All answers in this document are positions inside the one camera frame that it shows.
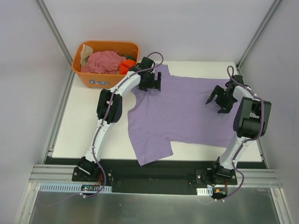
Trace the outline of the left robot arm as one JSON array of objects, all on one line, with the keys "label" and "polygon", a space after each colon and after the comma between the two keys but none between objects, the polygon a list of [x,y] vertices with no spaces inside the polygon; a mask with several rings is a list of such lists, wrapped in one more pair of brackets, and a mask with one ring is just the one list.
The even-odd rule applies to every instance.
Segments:
[{"label": "left robot arm", "polygon": [[160,91],[162,73],[155,74],[155,68],[160,65],[162,64],[155,64],[149,56],[145,56],[140,63],[129,68],[125,77],[118,84],[100,92],[96,109],[98,118],[96,131],[86,154],[73,170],[72,180],[74,182],[101,181],[106,176],[100,165],[103,143],[109,130],[122,116],[123,97],[134,87],[138,87],[142,91],[148,89]]}]

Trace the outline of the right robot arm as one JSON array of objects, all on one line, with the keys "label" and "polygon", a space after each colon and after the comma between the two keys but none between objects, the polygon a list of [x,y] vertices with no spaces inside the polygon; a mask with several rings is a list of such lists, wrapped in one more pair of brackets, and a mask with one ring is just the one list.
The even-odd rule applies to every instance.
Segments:
[{"label": "right robot arm", "polygon": [[271,102],[258,98],[249,86],[244,85],[242,76],[230,76],[225,87],[215,86],[206,101],[209,104],[215,100],[221,108],[218,113],[224,114],[231,111],[234,103],[239,103],[233,122],[234,136],[229,146],[212,168],[203,173],[202,180],[212,185],[237,184],[234,180],[236,165],[247,147],[265,134],[271,112]]}]

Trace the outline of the purple t-shirt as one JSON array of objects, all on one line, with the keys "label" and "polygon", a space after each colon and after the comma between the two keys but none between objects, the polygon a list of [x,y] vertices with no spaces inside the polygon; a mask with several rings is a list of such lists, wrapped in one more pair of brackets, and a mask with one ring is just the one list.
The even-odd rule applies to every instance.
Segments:
[{"label": "purple t-shirt", "polygon": [[139,165],[173,155],[172,141],[227,147],[239,105],[223,114],[215,102],[206,104],[214,87],[226,80],[174,76],[167,65],[157,71],[160,91],[132,89],[136,104],[128,112],[128,133]]}]

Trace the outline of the orange plastic basket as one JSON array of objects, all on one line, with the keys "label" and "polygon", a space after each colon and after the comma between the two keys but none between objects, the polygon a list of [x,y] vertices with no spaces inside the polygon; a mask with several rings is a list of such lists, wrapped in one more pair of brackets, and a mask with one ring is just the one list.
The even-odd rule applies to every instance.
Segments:
[{"label": "orange plastic basket", "polygon": [[72,62],[72,70],[79,76],[82,83],[89,88],[111,88],[121,81],[125,75],[117,74],[98,74],[81,72],[80,53],[83,44],[93,48],[93,53],[99,51],[115,51],[119,55],[130,55],[138,62],[139,47],[133,42],[120,41],[86,41],[82,43],[75,54]]}]

